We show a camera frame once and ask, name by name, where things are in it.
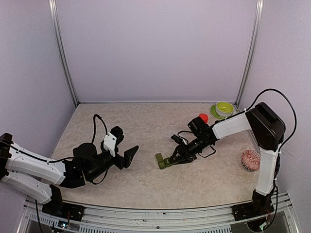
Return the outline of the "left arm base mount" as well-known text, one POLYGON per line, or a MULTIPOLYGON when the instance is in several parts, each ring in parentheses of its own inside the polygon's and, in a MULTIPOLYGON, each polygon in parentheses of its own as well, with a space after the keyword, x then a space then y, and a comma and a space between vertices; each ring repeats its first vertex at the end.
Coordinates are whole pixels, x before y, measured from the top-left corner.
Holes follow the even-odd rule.
POLYGON ((85 207, 78 204, 64 202, 62 200, 60 189, 53 184, 50 184, 49 187, 52 191, 51 200, 46 204, 43 204, 42 212, 68 220, 82 221, 85 207))

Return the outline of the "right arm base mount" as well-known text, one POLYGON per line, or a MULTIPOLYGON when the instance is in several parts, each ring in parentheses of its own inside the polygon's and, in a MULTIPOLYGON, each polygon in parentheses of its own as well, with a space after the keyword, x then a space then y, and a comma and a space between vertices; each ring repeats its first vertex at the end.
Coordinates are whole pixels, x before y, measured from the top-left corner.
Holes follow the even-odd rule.
POLYGON ((257 192, 253 193, 251 202, 233 205, 231 209, 235 221, 262 216, 274 211, 271 196, 263 196, 257 192))

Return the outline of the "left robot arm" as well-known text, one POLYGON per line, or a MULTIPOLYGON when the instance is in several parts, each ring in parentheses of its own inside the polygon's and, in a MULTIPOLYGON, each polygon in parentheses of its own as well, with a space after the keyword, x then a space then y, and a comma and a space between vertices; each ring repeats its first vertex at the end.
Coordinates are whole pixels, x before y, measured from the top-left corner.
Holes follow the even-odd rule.
POLYGON ((26 150, 11 134, 4 133, 0 137, 0 182, 48 204, 56 215, 63 216, 68 205, 62 201, 60 187, 75 189, 87 182, 98 185, 96 179, 106 177, 112 166, 122 170, 131 165, 139 147, 119 155, 118 145, 123 139, 122 128, 116 126, 105 130, 100 153, 91 141, 74 148, 71 157, 53 160, 26 150))

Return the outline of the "green pill organizer box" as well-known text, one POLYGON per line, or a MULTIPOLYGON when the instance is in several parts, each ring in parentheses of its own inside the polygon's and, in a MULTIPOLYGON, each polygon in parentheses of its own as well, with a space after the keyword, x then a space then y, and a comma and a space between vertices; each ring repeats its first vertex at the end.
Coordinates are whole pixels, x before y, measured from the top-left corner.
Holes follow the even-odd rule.
POLYGON ((155 159, 157 161, 159 169, 165 169, 173 165, 170 157, 163 158, 161 153, 155 154, 155 159))

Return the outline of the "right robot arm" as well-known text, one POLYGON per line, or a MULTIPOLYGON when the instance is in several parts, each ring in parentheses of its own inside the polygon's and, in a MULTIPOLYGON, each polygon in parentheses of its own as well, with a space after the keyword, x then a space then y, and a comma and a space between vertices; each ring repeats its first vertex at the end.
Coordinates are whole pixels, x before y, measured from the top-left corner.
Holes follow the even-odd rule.
POLYGON ((276 192, 276 178, 280 170, 281 150, 293 137, 295 131, 285 136, 286 125, 265 102, 253 103, 245 110, 225 117, 208 125, 200 116, 188 123, 194 139, 190 142, 177 134, 171 138, 177 143, 172 155, 167 159, 171 165, 188 164, 197 159, 207 147, 213 148, 221 140, 252 133, 259 149, 260 164, 258 180, 252 199, 239 208, 258 216, 261 212, 271 210, 271 198, 276 192))

